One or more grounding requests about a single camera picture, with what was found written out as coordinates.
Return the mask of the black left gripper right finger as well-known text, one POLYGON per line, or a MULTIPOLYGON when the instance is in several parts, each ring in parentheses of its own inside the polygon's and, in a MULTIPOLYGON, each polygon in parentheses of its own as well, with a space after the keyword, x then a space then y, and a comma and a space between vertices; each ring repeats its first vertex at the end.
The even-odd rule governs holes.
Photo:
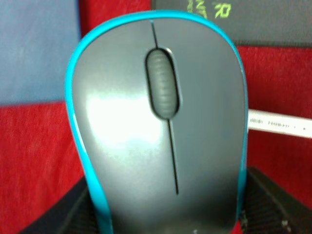
POLYGON ((310 234, 312 210, 251 167, 240 225, 244 234, 310 234))

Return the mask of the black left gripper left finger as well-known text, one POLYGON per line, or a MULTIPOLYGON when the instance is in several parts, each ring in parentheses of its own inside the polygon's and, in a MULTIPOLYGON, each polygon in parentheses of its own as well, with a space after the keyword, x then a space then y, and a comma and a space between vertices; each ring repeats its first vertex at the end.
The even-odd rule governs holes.
POLYGON ((85 179, 80 179, 59 202, 21 231, 22 234, 96 234, 97 232, 97 219, 85 179))

